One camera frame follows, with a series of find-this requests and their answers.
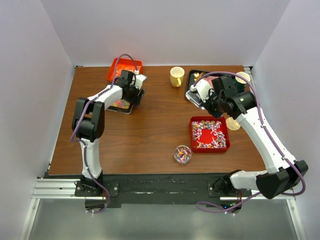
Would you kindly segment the gold tin of gummies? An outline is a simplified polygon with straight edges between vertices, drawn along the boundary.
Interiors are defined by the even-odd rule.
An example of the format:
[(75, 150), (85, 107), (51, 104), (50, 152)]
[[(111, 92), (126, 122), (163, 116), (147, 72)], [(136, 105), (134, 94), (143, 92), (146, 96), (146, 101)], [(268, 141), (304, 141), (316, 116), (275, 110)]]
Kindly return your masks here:
[(111, 104), (107, 110), (122, 114), (130, 114), (133, 109), (133, 105), (124, 99), (120, 99)]

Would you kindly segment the red tray of lollipops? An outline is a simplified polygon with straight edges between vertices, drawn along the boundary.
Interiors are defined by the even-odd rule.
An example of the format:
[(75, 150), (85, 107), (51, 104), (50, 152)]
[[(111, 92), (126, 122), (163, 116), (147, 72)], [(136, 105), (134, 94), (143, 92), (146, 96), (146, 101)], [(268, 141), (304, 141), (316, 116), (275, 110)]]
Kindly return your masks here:
[(223, 116), (193, 116), (189, 121), (189, 133), (193, 153), (225, 153), (231, 146)]

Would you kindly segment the orange tray of candies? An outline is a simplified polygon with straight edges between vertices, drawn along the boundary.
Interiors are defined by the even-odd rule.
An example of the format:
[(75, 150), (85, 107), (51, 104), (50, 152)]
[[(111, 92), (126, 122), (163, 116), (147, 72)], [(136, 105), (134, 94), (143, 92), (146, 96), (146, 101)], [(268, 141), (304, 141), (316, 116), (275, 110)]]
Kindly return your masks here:
[(136, 67), (139, 73), (143, 74), (143, 71), (144, 71), (143, 63), (141, 61), (139, 60), (132, 61), (130, 58), (120, 58), (120, 60), (118, 61), (118, 64), (116, 65), (117, 60), (118, 58), (116, 57), (113, 60), (112, 65), (108, 70), (108, 73), (106, 74), (107, 81), (109, 82), (113, 81), (115, 72), (116, 72), (115, 77), (119, 77), (122, 70), (134, 72), (136, 70)]

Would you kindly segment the clear plastic jar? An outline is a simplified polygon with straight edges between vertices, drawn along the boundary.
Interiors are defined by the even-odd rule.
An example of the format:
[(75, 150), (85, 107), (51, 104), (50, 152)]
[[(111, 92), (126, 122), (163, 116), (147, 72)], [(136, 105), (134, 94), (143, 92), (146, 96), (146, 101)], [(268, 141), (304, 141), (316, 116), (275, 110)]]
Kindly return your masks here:
[(178, 164), (185, 165), (191, 160), (192, 151), (186, 145), (179, 145), (175, 148), (173, 157)]

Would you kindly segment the silver metal scoop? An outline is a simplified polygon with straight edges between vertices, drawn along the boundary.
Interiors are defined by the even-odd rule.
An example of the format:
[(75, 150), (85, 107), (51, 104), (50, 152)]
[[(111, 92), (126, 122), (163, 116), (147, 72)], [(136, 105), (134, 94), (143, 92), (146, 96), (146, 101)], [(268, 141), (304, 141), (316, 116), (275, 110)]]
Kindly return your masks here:
[(194, 104), (197, 108), (199, 108), (201, 110), (205, 110), (204, 102), (202, 101), (197, 90), (195, 90), (195, 91), (188, 90), (185, 93), (185, 97), (189, 102)]

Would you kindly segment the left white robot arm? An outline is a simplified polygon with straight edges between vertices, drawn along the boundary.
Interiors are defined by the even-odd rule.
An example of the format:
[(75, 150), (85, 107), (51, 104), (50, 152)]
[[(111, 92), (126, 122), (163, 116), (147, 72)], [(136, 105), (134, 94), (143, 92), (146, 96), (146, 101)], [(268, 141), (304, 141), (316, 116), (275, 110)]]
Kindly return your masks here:
[(146, 90), (144, 74), (122, 70), (120, 76), (103, 90), (90, 97), (76, 101), (72, 120), (71, 142), (79, 142), (82, 156), (82, 172), (76, 183), (79, 191), (99, 196), (106, 191), (100, 163), (100, 138), (105, 130), (105, 111), (116, 101), (125, 100), (137, 106)]

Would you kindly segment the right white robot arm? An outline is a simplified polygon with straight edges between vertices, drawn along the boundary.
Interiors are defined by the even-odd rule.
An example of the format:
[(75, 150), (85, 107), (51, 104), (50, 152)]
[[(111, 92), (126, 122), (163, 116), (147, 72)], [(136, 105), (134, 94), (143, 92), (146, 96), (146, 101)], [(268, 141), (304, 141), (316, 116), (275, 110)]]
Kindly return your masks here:
[(304, 175), (309, 167), (304, 160), (297, 160), (282, 144), (266, 120), (258, 94), (245, 72), (219, 71), (219, 77), (208, 83), (200, 77), (191, 92), (199, 94), (199, 107), (212, 116), (226, 113), (246, 131), (257, 148), (265, 165), (264, 171), (236, 170), (224, 178), (223, 192), (230, 197), (241, 189), (259, 191), (267, 199), (278, 195), (289, 196), (287, 191), (301, 184), (306, 191)]

